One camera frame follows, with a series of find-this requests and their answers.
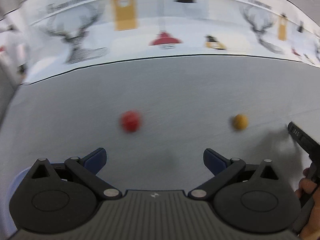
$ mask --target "triangular cutout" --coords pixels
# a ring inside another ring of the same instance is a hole
[[[32,179],[39,179],[49,177],[49,172],[44,165],[39,165],[35,173],[32,175]]]
[[[264,179],[279,179],[271,166],[266,166],[260,177]]]

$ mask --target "blue gripper pad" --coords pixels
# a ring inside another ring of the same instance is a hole
[[[214,175],[219,174],[221,171],[231,165],[230,160],[212,149],[206,149],[204,151],[203,162],[204,165],[209,169],[209,171],[211,171]]]
[[[107,163],[107,152],[98,148],[80,160],[80,164],[93,174],[97,174]]]

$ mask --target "gray table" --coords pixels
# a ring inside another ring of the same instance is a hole
[[[288,136],[295,121],[320,140],[320,70],[254,57],[193,56],[138,60],[75,70],[20,86],[0,132],[0,201],[12,178],[39,157],[62,162],[98,147],[98,176],[120,190],[190,189],[212,174],[210,147],[250,163],[272,159],[292,185],[309,165]],[[124,133],[119,116],[137,109],[143,126]],[[230,118],[247,114],[235,132]]]

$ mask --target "printed fabric backdrop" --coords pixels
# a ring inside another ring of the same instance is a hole
[[[25,83],[173,55],[250,55],[320,67],[320,27],[287,0],[24,0],[0,22],[4,48],[10,24],[28,48]]]

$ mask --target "ball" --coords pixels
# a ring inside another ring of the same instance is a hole
[[[237,130],[244,130],[248,127],[249,121],[246,115],[237,114],[233,118],[233,127]]]
[[[137,111],[127,111],[121,115],[120,123],[124,131],[135,132],[140,128],[141,116]]]

